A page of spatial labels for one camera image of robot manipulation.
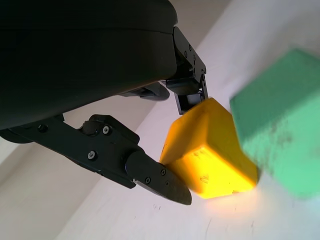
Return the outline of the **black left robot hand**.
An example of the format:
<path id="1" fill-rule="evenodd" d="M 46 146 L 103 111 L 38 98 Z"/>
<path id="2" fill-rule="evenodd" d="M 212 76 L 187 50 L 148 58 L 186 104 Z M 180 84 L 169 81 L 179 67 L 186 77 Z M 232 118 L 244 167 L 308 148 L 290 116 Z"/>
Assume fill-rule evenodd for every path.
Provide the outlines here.
<path id="1" fill-rule="evenodd" d="M 64 113 L 112 96 L 165 101 L 186 113 L 208 97 L 206 66 L 168 0 L 3 0 L 0 135 L 37 143 L 129 189 L 190 205 L 186 184 L 109 115 L 76 129 Z"/>

